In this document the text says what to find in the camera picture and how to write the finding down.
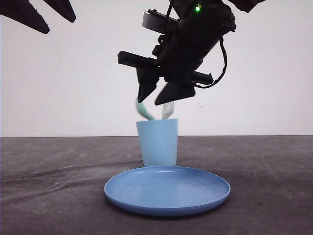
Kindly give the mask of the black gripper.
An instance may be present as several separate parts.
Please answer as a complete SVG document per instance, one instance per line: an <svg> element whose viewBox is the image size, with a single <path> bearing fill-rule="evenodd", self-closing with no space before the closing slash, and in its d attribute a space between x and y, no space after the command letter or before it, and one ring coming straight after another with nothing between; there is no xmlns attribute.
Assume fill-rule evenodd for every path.
<svg viewBox="0 0 313 235"><path fill-rule="evenodd" d="M161 77L166 81L155 100L161 105L193 97L194 87L215 85L210 74L197 72L205 56L216 45L223 43L223 36L236 29L235 17L226 4L171 4L180 20L177 28L161 34L152 54L143 57L130 52L118 53L118 62L136 68L139 83L138 103L147 98L157 87Z"/></svg>

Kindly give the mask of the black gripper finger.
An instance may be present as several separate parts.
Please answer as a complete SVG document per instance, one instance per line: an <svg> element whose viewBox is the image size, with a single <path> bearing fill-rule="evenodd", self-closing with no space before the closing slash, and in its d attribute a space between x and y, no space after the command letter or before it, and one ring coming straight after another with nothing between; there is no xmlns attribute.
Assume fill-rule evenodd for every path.
<svg viewBox="0 0 313 235"><path fill-rule="evenodd" d="M75 22L76 15L69 0L44 0L44 2L69 22Z"/></svg>
<svg viewBox="0 0 313 235"><path fill-rule="evenodd" d="M0 14L43 34L50 31L43 17L28 0L1 0Z"/></svg>

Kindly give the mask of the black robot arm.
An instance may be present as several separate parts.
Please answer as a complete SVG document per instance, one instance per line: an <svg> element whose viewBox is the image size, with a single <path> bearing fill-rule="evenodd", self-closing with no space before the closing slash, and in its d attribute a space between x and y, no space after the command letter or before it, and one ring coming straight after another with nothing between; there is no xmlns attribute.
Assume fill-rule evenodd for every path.
<svg viewBox="0 0 313 235"><path fill-rule="evenodd" d="M152 51L155 58L146 58L121 51L118 62L136 68L139 82L137 101L141 103L157 87L160 77L166 86L155 100L156 105L193 97L195 87L206 89L221 79L197 72L210 50L220 43L224 62L227 54L223 36L235 31L235 16L221 0L172 0L168 11L175 10L178 19L149 9L144 12L144 28L160 33Z"/></svg>

